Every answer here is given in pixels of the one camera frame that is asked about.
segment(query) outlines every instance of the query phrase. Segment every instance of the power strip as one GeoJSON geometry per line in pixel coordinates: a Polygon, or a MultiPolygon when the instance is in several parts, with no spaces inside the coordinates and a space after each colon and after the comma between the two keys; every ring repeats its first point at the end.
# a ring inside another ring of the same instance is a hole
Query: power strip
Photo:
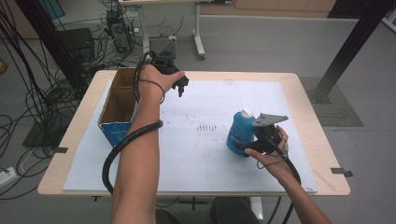
{"type": "Polygon", "coordinates": [[[0,173],[0,188],[4,185],[8,184],[9,182],[13,181],[14,179],[18,178],[15,174],[15,170],[13,167],[9,167],[6,171],[0,173]]]}

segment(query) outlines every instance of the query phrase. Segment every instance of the blue bottle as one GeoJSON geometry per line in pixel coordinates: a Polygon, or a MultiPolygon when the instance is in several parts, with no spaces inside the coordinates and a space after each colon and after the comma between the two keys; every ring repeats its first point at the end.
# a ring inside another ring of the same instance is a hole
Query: blue bottle
{"type": "Polygon", "coordinates": [[[254,128],[251,123],[256,119],[253,117],[253,112],[244,107],[233,116],[233,125],[227,137],[227,147],[239,156],[243,156],[244,152],[238,149],[238,146],[251,143],[254,140],[254,128]]]}

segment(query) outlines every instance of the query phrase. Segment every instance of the gray floor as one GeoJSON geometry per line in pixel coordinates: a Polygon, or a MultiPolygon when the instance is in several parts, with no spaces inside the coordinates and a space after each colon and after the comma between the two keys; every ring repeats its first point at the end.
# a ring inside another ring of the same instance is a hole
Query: gray floor
{"type": "MultiPolygon", "coordinates": [[[[202,61],[193,45],[192,23],[186,20],[177,35],[176,63],[183,70],[288,72],[300,77],[321,77],[355,24],[356,21],[346,20],[202,17],[201,37],[206,52],[202,61]]],[[[30,43],[39,49],[36,41],[30,43]]],[[[1,57],[11,62],[3,45],[0,49],[1,57]]],[[[350,195],[315,197],[334,223],[392,223],[396,218],[395,59],[396,34],[381,23],[337,83],[364,127],[324,128],[340,165],[354,175],[347,179],[350,195]]],[[[25,110],[26,89],[12,65],[0,80],[0,114],[16,118],[25,110]]],[[[0,160],[1,166],[15,166],[26,150],[21,141],[32,122],[24,119],[16,129],[7,154],[0,160]]],[[[40,178],[22,182],[9,196],[32,189],[40,178]]],[[[280,223],[286,214],[287,200],[281,204],[274,223],[280,223]]],[[[266,221],[276,199],[262,201],[266,221]]],[[[110,202],[110,198],[94,202],[90,197],[51,197],[34,191],[16,200],[0,201],[0,220],[107,223],[110,202]]],[[[197,205],[194,212],[185,204],[169,209],[182,223],[210,223],[209,205],[197,205]]],[[[299,223],[295,213],[290,223],[299,223]]]]}

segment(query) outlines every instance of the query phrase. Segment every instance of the hand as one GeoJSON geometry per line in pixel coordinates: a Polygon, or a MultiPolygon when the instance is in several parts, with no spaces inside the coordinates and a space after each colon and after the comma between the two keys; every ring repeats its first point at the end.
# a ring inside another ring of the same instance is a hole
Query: hand
{"type": "Polygon", "coordinates": [[[182,71],[165,76],[161,74],[153,65],[144,65],[142,71],[140,72],[138,87],[140,99],[154,97],[155,99],[161,100],[163,94],[169,91],[172,85],[184,76],[185,73],[182,71]]]}
{"type": "MultiPolygon", "coordinates": [[[[277,130],[282,137],[279,148],[285,152],[285,145],[289,139],[286,132],[280,127],[276,126],[277,130]]],[[[273,175],[281,184],[283,180],[287,180],[288,178],[294,178],[293,172],[289,168],[289,166],[279,157],[279,154],[274,151],[270,155],[262,155],[260,152],[253,150],[251,148],[245,149],[245,153],[249,156],[253,157],[254,159],[258,160],[268,172],[273,175]]]]}

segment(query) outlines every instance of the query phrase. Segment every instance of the table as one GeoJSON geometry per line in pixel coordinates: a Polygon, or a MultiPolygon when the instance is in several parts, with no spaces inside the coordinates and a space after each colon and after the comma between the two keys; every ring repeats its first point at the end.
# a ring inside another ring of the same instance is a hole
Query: table
{"type": "Polygon", "coordinates": [[[151,14],[163,14],[166,11],[173,11],[177,15],[180,13],[189,14],[190,7],[180,8],[180,5],[192,6],[192,14],[195,17],[195,29],[192,31],[192,36],[195,40],[195,45],[198,50],[198,55],[203,59],[205,58],[204,45],[202,44],[201,37],[199,35],[199,15],[200,15],[200,3],[199,2],[210,2],[212,0],[119,0],[120,5],[123,6],[135,6],[139,14],[140,25],[143,32],[143,54],[149,51],[149,34],[146,31],[146,15],[145,10],[150,10],[151,14]]]}
{"type": "MultiPolygon", "coordinates": [[[[63,186],[78,148],[78,143],[87,129],[92,113],[104,92],[106,84],[114,77],[115,73],[116,71],[99,71],[95,75],[60,144],[60,147],[67,147],[68,150],[64,154],[56,153],[54,155],[38,187],[39,193],[47,195],[108,195],[108,193],[96,191],[66,191],[63,190],[63,186]]],[[[350,188],[346,178],[343,175],[332,173],[331,168],[339,167],[338,161],[296,75],[287,73],[186,71],[186,76],[191,80],[279,82],[284,90],[290,113],[293,115],[296,129],[304,146],[305,155],[311,165],[318,186],[318,192],[314,195],[349,194],[350,188]]]]}

